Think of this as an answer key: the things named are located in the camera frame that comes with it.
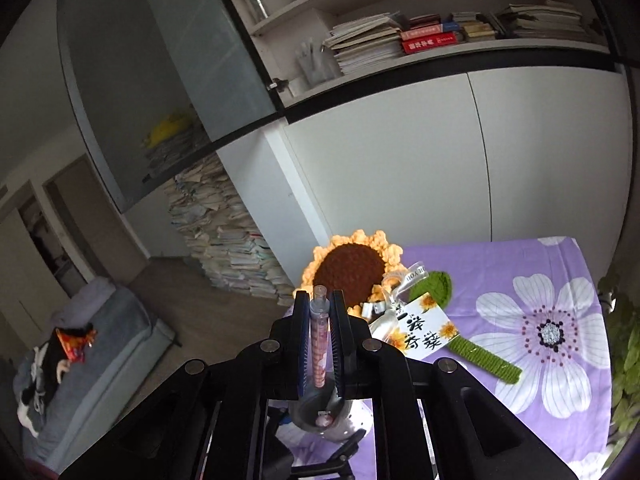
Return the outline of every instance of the card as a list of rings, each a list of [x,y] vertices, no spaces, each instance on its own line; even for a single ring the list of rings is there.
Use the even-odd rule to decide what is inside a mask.
[[[402,307],[398,323],[388,343],[418,361],[458,335],[456,326],[428,293]]]

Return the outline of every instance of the ceiling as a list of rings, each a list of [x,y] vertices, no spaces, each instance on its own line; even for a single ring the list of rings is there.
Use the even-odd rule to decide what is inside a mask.
[[[56,0],[32,0],[0,46],[0,182],[75,124],[60,67]]]

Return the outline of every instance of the glass cabinet door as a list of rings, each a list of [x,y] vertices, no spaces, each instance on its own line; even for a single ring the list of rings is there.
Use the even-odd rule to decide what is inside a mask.
[[[58,0],[58,42],[78,126],[121,212],[279,115],[223,0]]]

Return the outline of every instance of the doorway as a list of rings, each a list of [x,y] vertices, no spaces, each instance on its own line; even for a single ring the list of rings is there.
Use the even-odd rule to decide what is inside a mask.
[[[86,156],[46,185],[51,203],[85,260],[99,276],[128,285],[147,260],[126,231]]]

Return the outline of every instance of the test tube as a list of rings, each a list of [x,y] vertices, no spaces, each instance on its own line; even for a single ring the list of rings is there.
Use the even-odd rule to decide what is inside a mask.
[[[314,298],[309,304],[311,314],[311,359],[314,370],[314,385],[324,386],[326,375],[326,346],[329,329],[329,300],[326,298],[326,287],[316,285]]]

